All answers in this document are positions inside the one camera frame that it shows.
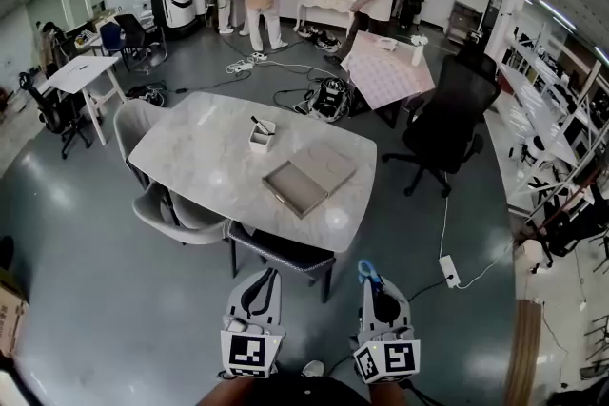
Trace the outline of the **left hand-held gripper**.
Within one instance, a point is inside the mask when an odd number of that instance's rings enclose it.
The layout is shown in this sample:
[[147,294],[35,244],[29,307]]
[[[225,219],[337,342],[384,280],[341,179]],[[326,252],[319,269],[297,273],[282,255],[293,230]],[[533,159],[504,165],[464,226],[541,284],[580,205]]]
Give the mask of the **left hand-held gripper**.
[[[282,277],[277,269],[254,273],[229,295],[223,317],[221,350],[223,378],[270,378],[285,328],[281,325]],[[259,324],[238,317],[265,317]]]

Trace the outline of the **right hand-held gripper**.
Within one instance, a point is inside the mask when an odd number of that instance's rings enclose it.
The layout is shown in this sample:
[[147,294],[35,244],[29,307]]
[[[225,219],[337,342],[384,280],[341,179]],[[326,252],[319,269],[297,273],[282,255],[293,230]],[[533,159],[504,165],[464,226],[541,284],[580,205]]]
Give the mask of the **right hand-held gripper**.
[[365,384],[398,382],[421,368],[421,342],[415,339],[408,299],[386,276],[378,293],[378,323],[374,311],[375,281],[363,278],[360,330],[350,337],[355,368]]

